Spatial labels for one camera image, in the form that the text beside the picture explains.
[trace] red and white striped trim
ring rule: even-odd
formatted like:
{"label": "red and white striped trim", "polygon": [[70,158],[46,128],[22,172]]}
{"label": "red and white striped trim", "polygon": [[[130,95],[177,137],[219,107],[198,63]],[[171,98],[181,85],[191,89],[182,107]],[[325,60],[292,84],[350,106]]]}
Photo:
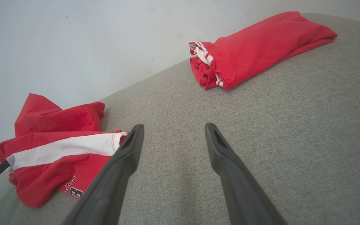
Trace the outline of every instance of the red and white striped trim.
{"label": "red and white striped trim", "polygon": [[120,137],[127,132],[94,134],[70,137],[29,150],[16,152],[6,158],[10,167],[8,172],[16,169],[50,164],[69,155],[98,154],[111,156],[120,145]]}
{"label": "red and white striped trim", "polygon": [[[209,65],[211,64],[213,60],[213,56],[209,54],[209,52],[206,50],[204,45],[201,42],[196,41],[190,41],[188,43],[191,50],[194,50],[194,56],[192,57],[198,57],[201,61],[203,61],[205,64]],[[216,85],[223,87],[223,81],[219,77],[219,75],[216,75]]]}

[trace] gray fabric surface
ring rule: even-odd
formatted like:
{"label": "gray fabric surface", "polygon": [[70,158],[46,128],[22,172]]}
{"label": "gray fabric surface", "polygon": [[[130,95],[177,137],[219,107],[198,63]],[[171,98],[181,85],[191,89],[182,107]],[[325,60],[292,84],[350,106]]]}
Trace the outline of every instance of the gray fabric surface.
{"label": "gray fabric surface", "polygon": [[[360,22],[304,16],[339,37],[229,91],[205,91],[186,60],[102,100],[103,131],[145,125],[120,224],[229,223],[206,122],[289,224],[360,224]],[[0,176],[0,224],[59,224],[75,202],[59,192],[26,208]]]}

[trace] folded red shorts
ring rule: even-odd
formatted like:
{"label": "folded red shorts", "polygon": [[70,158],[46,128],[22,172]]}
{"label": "folded red shorts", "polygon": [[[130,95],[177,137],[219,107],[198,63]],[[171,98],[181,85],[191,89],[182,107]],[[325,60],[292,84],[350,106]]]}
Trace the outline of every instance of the folded red shorts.
{"label": "folded red shorts", "polygon": [[334,41],[330,28],[285,12],[269,17],[215,43],[190,42],[190,64],[205,89],[228,90],[277,62]]}
{"label": "folded red shorts", "polygon": [[29,94],[15,122],[16,137],[0,143],[9,181],[25,206],[44,204],[55,188],[80,198],[127,136],[100,132],[101,102],[62,110]]}

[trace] red cloth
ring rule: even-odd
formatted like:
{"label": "red cloth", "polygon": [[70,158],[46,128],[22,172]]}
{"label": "red cloth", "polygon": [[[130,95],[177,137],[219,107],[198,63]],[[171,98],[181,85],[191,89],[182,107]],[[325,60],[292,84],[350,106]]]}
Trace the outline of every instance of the red cloth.
{"label": "red cloth", "polygon": [[269,17],[214,44],[199,42],[191,46],[202,50],[202,57],[192,57],[194,76],[205,89],[216,87],[217,74],[224,89],[263,72],[277,62],[334,41],[337,34],[330,28],[311,22],[299,12],[285,12]]}
{"label": "red cloth", "polygon": [[55,188],[80,198],[127,132],[100,132],[105,105],[66,110],[29,94],[15,122],[16,138],[0,143],[0,162],[25,206],[44,204]]}

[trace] white wall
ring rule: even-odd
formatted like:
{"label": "white wall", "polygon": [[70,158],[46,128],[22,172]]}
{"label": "white wall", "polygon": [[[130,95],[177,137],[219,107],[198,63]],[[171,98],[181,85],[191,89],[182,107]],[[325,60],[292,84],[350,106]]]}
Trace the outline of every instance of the white wall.
{"label": "white wall", "polygon": [[360,20],[360,0],[0,0],[0,142],[28,93],[97,101],[284,11]]}

